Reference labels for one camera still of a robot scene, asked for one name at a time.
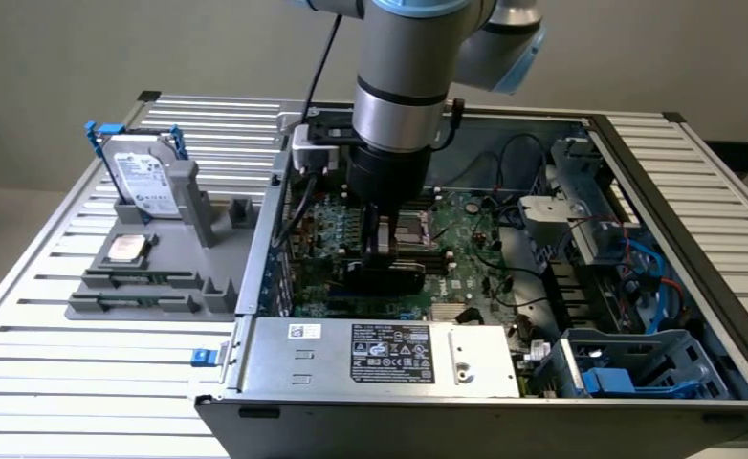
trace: black cable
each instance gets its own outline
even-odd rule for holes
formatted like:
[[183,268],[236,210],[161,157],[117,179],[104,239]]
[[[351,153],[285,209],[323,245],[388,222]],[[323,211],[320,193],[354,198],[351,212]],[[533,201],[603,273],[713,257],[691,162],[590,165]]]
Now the black cable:
[[430,149],[430,151],[444,150],[450,147],[452,139],[455,138],[455,132],[459,130],[459,125],[462,124],[462,118],[464,117],[464,100],[455,98],[452,100],[452,108],[450,110],[450,127],[447,129],[447,137],[442,142],[442,145]]
[[538,279],[542,279],[541,274],[537,273],[535,271],[529,270],[529,269],[526,269],[526,268],[512,268],[512,267],[508,267],[508,266],[496,265],[495,263],[491,263],[491,262],[488,262],[487,260],[484,260],[484,259],[482,258],[482,256],[480,256],[480,254],[478,254],[478,248],[476,248],[475,245],[474,245],[474,235],[475,235],[475,230],[478,229],[478,225],[480,224],[480,221],[484,219],[484,216],[487,215],[487,213],[490,213],[490,212],[482,212],[482,213],[480,213],[480,215],[479,215],[479,217],[478,217],[478,220],[475,220],[474,229],[471,230],[471,249],[472,249],[472,252],[474,252],[474,255],[475,255],[475,259],[476,259],[484,266],[487,266],[487,267],[490,267],[490,268],[492,268],[492,269],[495,269],[495,270],[500,270],[500,271],[514,271],[514,272],[516,272],[516,273],[527,273],[527,274],[534,275]]
[[311,105],[311,99],[313,98],[313,91],[317,88],[317,81],[320,80],[320,75],[323,74],[323,67],[325,67],[325,60],[328,59],[328,53],[331,51],[331,45],[334,44],[334,37],[336,36],[336,30],[339,29],[339,23],[343,20],[340,14],[334,18],[334,23],[331,24],[331,31],[328,33],[328,39],[325,40],[325,47],[323,48],[323,55],[320,56],[320,61],[317,62],[317,68],[313,71],[313,77],[311,78],[311,85],[308,86],[308,92],[305,93],[305,101],[301,105],[300,113],[300,124],[305,122],[308,117],[308,106]]
[[452,184],[456,180],[464,177],[464,174],[470,172],[470,170],[474,168],[475,164],[478,163],[478,160],[480,160],[483,156],[491,156],[495,162],[499,161],[499,157],[492,151],[482,151],[480,153],[478,153],[478,155],[475,155],[474,160],[464,166],[460,172],[455,174],[452,177],[450,177],[447,180],[444,180],[439,184],[439,186],[450,186],[450,184]]
[[535,188],[535,183],[538,182],[538,177],[543,176],[547,166],[547,150],[543,148],[543,143],[537,135],[530,134],[529,132],[522,132],[520,134],[515,134],[511,136],[506,142],[503,143],[502,153],[499,154],[499,167],[496,170],[496,183],[499,182],[499,177],[502,177],[503,182],[503,155],[506,153],[506,148],[515,142],[518,139],[530,139],[534,141],[535,145],[538,146],[538,151],[541,153],[541,168],[538,170],[538,174],[535,174],[535,178],[533,179],[530,191]]
[[300,220],[305,215],[305,211],[311,206],[313,187],[316,185],[317,185],[317,175],[311,174],[308,175],[308,183],[305,184],[305,191],[303,192],[300,203],[297,204],[297,209],[295,210],[295,215],[292,216],[292,219],[288,221],[288,225],[285,225],[285,228],[277,233],[276,238],[269,244],[273,248],[280,247],[280,244],[283,244],[283,242],[285,242],[285,239],[288,239],[288,236],[291,235],[295,226],[300,223]]
[[518,230],[522,230],[525,228],[525,221],[520,217],[520,210],[519,210],[518,206],[507,206],[499,212],[498,225],[499,225],[499,227],[507,226],[507,227],[515,228]]
[[526,301],[520,304],[514,304],[511,307],[518,309],[518,308],[523,308],[525,306],[530,306],[531,304],[537,303],[538,301],[546,301],[549,298],[546,296],[537,298],[537,299],[531,299],[530,301]]
[[495,291],[494,293],[490,294],[490,299],[492,301],[495,301],[496,303],[499,303],[504,308],[512,308],[514,306],[508,303],[504,303],[503,301],[499,300],[499,296],[496,295]]
[[575,228],[578,228],[581,225],[583,225],[586,222],[591,222],[591,221],[597,221],[601,218],[607,218],[605,215],[599,215],[599,216],[591,216],[591,217],[583,217],[581,219],[581,221],[578,223],[573,223],[566,230],[563,231],[563,233],[561,234],[561,237],[558,239],[558,243],[554,246],[555,249],[555,256],[558,256],[558,252],[561,250],[561,244],[563,243],[563,238],[566,237],[566,234],[569,234]]
[[[311,84],[308,85],[308,92],[305,93],[305,100],[301,104],[301,113],[300,113],[300,124],[305,122],[305,118],[308,117],[308,107],[311,106],[311,100],[313,99],[313,91],[317,87],[317,82],[320,81],[320,75],[323,74],[323,68],[325,67],[325,61],[328,59],[328,53],[331,51],[331,45],[334,44],[334,38],[336,37],[336,30],[339,29],[339,23],[343,20],[343,16],[340,14],[336,15],[334,18],[334,23],[331,24],[331,31],[328,33],[328,39],[325,40],[325,46],[323,48],[323,54],[320,55],[320,60],[317,62],[317,68],[313,71],[313,77],[311,78]],[[271,246],[273,248],[280,247],[280,244],[285,242],[288,236],[291,235],[292,230],[300,223],[303,216],[305,215],[305,211],[311,206],[311,199],[313,195],[313,187],[317,184],[317,175],[316,173],[308,174],[308,183],[305,184],[305,191],[300,198],[300,203],[297,204],[297,209],[295,210],[295,215],[292,219],[288,221],[288,225],[285,228],[280,230],[275,239],[271,242]]]

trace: blue tab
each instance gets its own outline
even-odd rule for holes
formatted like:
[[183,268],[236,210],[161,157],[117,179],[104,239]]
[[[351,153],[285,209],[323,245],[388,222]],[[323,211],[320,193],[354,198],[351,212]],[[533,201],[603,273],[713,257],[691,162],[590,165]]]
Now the blue tab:
[[590,395],[634,394],[629,373],[622,368],[593,368],[583,373],[583,385]]
[[172,139],[175,140],[176,157],[180,160],[188,160],[187,155],[187,144],[184,143],[184,131],[179,129],[179,125],[173,124],[169,128],[169,134],[172,134]]
[[88,142],[90,143],[90,146],[93,147],[93,153],[96,153],[96,156],[101,158],[101,160],[104,161],[104,154],[101,153],[101,147],[98,145],[98,141],[96,140],[96,122],[89,120],[88,122],[84,123],[84,137],[88,138]]
[[113,136],[121,134],[125,131],[125,126],[122,124],[102,124],[98,128],[98,133],[105,136]]
[[217,351],[211,351],[209,349],[195,349],[192,351],[192,357],[189,357],[189,365],[199,367],[213,367],[217,366]]

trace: aluminum extrusion table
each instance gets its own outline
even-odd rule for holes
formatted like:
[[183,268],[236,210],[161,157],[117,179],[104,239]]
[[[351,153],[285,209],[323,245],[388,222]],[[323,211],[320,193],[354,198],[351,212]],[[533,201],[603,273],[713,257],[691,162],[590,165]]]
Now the aluminum extrusion table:
[[[280,149],[277,116],[299,105],[164,95],[139,101],[125,123],[177,124],[201,187],[215,199],[244,195],[259,204]],[[685,123],[606,115],[748,310],[744,184]],[[225,456],[187,398],[219,370],[191,368],[188,358],[228,340],[232,324],[64,318],[114,221],[113,199],[93,161],[0,284],[0,457]],[[748,458],[748,445],[695,457]]]

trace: robotic arm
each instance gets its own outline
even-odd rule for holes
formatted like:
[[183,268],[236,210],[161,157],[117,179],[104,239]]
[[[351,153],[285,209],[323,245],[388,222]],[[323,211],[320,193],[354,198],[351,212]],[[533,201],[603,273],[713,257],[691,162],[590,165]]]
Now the robotic arm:
[[534,0],[301,0],[362,19],[347,183],[380,213],[424,181],[452,81],[511,94],[543,40]]

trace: warning label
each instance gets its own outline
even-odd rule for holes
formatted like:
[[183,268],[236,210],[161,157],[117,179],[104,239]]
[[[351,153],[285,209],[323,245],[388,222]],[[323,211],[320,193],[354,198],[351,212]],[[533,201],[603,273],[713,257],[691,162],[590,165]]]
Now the warning label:
[[355,383],[434,383],[430,331],[424,325],[351,325]]

